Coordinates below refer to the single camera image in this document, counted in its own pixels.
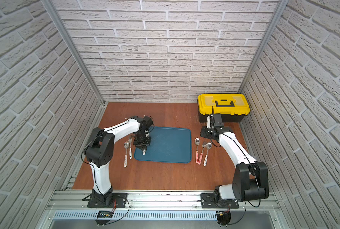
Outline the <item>white handle fork black print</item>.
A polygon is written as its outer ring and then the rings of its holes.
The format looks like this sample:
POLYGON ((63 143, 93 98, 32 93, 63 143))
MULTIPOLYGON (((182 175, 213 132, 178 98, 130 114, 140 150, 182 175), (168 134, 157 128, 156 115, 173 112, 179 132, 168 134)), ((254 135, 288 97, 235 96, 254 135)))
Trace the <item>white handle fork black print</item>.
POLYGON ((132 159, 132 137, 129 136, 128 137, 128 142, 129 142, 129 159, 131 160, 132 159))

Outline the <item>pink strawberry handle spoon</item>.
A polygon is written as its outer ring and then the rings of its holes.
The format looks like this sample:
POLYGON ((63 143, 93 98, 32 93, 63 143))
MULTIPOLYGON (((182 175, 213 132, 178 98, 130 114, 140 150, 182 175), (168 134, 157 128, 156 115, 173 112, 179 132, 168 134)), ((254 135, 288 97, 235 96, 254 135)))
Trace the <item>pink strawberry handle spoon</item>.
POLYGON ((196 163, 198 163, 198 161, 199 161, 199 151, 198 151, 199 144, 200 144, 200 139, 197 137, 197 138, 195 138, 195 145, 196 145, 196 159, 195 159, 195 162, 196 163))

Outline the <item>pink strawberry handle fork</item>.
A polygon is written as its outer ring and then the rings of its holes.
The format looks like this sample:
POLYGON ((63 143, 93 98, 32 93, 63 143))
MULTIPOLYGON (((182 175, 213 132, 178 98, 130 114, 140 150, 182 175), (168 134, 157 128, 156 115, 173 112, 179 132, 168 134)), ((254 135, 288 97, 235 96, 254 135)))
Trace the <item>pink strawberry handle fork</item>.
POLYGON ((202 143, 202 151, 201 151, 201 154, 200 154, 200 156, 199 156, 198 165, 200 165, 201 162, 202 162, 203 152, 204 152, 204 149, 206 148, 206 144, 207 144, 206 141, 204 141, 204 142, 202 143))

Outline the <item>white handle spoon black print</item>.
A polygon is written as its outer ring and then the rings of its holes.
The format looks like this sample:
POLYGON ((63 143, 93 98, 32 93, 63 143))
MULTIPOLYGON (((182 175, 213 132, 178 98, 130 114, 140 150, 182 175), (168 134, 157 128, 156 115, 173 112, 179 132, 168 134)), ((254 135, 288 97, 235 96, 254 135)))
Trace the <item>white handle spoon black print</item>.
POLYGON ((204 159, 204 162, 203 162, 203 166, 204 167, 207 165, 209 150, 211 149, 211 147, 212 147, 212 143, 211 142, 206 143, 207 152, 206 152, 206 156, 205 156, 205 159, 204 159))

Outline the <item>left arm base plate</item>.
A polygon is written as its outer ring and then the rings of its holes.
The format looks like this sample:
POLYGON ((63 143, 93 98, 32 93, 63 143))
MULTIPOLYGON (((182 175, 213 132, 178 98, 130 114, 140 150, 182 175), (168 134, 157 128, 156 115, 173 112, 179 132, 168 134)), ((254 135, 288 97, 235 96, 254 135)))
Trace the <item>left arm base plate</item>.
POLYGON ((93 192, 88 198, 88 208, 114 208, 114 203, 117 208, 126 206, 127 193, 107 193, 100 195, 93 192))

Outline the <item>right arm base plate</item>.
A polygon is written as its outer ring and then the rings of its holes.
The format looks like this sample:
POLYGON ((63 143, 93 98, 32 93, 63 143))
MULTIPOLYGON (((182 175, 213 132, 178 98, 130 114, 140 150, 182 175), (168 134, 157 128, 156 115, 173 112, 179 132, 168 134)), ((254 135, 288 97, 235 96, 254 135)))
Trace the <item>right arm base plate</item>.
POLYGON ((200 203, 203 209, 238 209, 239 204, 234 199, 222 199, 214 193, 201 193, 200 203))

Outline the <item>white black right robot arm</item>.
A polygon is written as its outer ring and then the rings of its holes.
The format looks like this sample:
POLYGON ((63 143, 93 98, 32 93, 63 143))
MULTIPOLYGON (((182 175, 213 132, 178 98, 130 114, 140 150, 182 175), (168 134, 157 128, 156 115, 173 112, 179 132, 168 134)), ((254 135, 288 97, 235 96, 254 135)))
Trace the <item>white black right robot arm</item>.
POLYGON ((233 182, 215 188, 215 201, 219 206, 229 200, 245 202, 269 198, 266 164, 252 157, 229 127, 202 127, 200 136, 216 140, 235 166, 233 182))

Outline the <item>white red-dotted handle spoon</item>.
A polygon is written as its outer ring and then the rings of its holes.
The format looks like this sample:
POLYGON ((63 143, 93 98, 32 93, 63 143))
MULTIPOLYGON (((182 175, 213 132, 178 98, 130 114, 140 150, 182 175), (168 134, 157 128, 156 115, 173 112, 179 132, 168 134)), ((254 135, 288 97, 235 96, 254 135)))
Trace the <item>white red-dotted handle spoon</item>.
POLYGON ((125 148, 125 159, 124 159, 124 167, 127 167, 127 162, 128 162, 128 149, 129 149, 129 142, 124 143, 124 148, 125 148))

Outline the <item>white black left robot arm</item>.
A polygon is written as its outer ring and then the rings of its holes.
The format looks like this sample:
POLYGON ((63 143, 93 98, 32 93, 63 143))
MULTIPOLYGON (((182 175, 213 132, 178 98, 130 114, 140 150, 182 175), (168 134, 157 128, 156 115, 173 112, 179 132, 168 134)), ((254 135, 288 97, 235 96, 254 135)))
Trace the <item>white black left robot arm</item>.
POLYGON ((114 154, 115 143, 130 134, 135 134, 133 145, 146 152, 151 143, 149 129, 152 126, 152 117, 132 116, 118 125, 104 129, 97 127, 91 132, 84 155, 92 169, 93 195, 100 201, 105 202, 107 198, 111 198, 109 162, 114 154))

